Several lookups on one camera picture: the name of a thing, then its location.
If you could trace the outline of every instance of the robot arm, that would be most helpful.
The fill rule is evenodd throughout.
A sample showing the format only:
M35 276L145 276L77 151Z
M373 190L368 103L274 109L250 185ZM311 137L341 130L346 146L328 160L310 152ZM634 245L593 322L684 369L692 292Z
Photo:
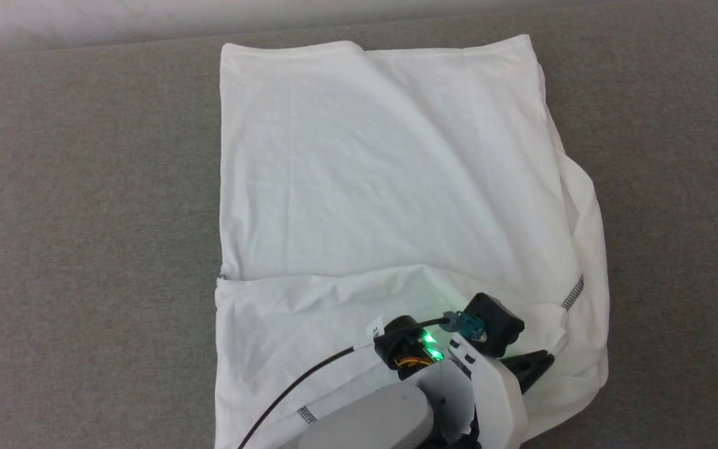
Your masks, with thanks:
M496 359L516 340L522 321L483 293L454 316L446 329L453 333L444 358L433 357L428 366L394 363L430 354L419 338L422 330L376 345L376 353L402 381L321 418L284 448L519 447L528 424L522 394L553 364L553 356L540 350ZM385 332L410 321L396 319Z

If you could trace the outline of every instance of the gray couch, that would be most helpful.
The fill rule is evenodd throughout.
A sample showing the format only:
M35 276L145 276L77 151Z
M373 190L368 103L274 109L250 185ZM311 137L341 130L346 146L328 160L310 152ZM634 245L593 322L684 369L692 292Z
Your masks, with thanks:
M625 2L0 57L0 448L211 447L223 43L521 33L611 290L607 386L525 447L718 447L718 2Z

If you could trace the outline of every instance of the green led light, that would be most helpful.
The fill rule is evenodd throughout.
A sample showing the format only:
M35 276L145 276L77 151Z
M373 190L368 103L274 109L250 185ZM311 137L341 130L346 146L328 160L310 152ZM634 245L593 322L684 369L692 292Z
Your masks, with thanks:
M428 353L431 354L431 357L434 358L434 360L442 360L444 356L442 355L442 352L439 352L436 349L428 349Z

